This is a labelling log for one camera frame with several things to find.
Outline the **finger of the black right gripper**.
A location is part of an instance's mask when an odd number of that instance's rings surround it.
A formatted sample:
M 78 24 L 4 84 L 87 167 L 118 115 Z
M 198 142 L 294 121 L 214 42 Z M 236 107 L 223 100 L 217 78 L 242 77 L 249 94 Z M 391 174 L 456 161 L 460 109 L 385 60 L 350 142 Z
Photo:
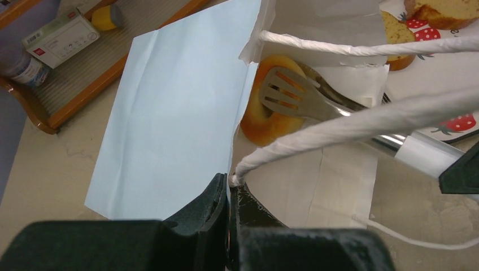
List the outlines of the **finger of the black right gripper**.
M 439 176 L 443 194 L 478 195 L 478 143 Z

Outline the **light blue paper bag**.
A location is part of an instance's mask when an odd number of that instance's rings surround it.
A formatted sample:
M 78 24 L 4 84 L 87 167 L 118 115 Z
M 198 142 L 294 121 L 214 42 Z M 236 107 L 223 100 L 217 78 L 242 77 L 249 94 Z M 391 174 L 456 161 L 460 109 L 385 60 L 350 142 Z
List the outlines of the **light blue paper bag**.
M 221 173 L 286 226 L 391 234 L 369 218 L 378 156 L 367 141 L 478 112 L 478 90 L 391 100 L 387 57 L 478 53 L 478 35 L 389 46 L 381 2 L 226 1 L 135 37 L 85 205 L 110 220 L 165 220 Z M 240 122 L 274 54 L 366 111 L 253 144 Z

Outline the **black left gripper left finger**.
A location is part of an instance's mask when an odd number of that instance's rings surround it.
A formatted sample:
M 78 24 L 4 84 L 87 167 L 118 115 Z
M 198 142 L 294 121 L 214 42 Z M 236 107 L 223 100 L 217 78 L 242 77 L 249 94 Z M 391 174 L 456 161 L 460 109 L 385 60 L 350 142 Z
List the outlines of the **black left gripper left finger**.
M 160 220 L 40 221 L 1 256 L 2 270 L 224 270 L 227 182 Z

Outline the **orange fake donut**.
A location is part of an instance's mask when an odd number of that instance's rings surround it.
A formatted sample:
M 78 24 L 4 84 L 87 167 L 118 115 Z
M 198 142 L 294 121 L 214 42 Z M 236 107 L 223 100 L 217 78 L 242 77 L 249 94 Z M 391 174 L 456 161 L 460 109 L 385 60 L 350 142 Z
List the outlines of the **orange fake donut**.
M 277 138 L 298 131 L 304 124 L 301 117 L 289 117 L 264 107 L 259 99 L 260 86 L 273 67 L 285 67 L 306 78 L 300 66 L 285 55 L 270 55 L 264 58 L 257 69 L 251 88 L 249 102 L 240 122 L 245 137 L 253 144 L 263 147 Z

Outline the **round brown bread slice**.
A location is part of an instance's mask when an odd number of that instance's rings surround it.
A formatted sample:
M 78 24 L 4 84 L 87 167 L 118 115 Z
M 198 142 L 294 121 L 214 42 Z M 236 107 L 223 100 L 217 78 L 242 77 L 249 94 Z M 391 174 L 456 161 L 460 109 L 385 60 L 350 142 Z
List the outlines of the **round brown bread slice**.
M 439 30 L 459 30 L 478 20 L 478 0 L 405 0 L 407 19 L 426 21 Z

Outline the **white strawberry tray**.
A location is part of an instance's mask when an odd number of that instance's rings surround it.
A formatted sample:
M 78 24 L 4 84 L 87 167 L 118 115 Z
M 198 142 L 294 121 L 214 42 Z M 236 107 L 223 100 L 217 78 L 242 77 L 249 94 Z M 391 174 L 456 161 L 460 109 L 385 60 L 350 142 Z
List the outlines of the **white strawberry tray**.
M 417 41 L 478 35 L 478 22 L 459 30 L 438 30 L 424 21 L 407 19 L 403 1 L 382 1 L 380 9 L 396 16 Z M 386 93 L 391 100 L 461 89 L 478 90 L 478 53 L 419 55 L 405 69 L 390 72 Z M 478 134 L 478 112 L 453 117 L 420 130 L 437 140 L 454 143 Z

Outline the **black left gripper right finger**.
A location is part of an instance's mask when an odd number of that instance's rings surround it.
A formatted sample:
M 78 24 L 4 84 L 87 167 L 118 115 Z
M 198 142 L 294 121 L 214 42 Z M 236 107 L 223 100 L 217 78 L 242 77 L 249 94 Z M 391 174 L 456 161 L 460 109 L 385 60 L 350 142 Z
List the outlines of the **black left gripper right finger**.
M 231 270 L 395 270 L 374 232 L 358 228 L 289 228 L 246 185 L 231 189 Z

